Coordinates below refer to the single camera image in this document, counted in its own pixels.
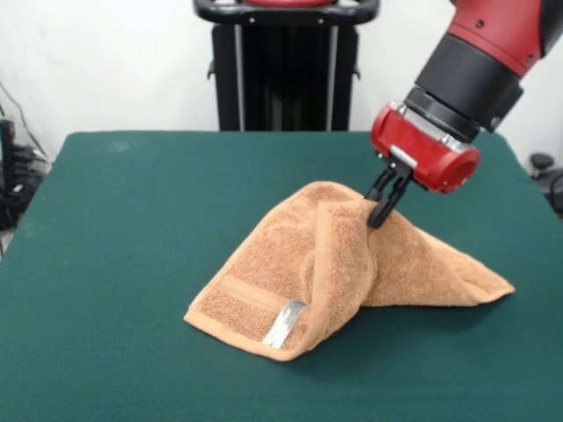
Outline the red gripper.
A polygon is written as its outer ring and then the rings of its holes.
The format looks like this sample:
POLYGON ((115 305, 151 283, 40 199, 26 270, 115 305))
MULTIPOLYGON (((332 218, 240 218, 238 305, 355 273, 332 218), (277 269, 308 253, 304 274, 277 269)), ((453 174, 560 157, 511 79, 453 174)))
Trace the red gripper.
MULTIPOLYGON (((400 102, 391 102, 379 112, 371 129, 371 143, 382 156, 406 165, 420 185, 440 193, 451 193, 464 185, 480 162, 480 153, 471 144, 459 141, 400 102)), ((395 177, 396 171, 388 166, 364 196, 376 203, 367 220, 372 229, 382 226, 411 182, 410 177, 395 177), (383 197, 392 180, 391 193, 383 197)))

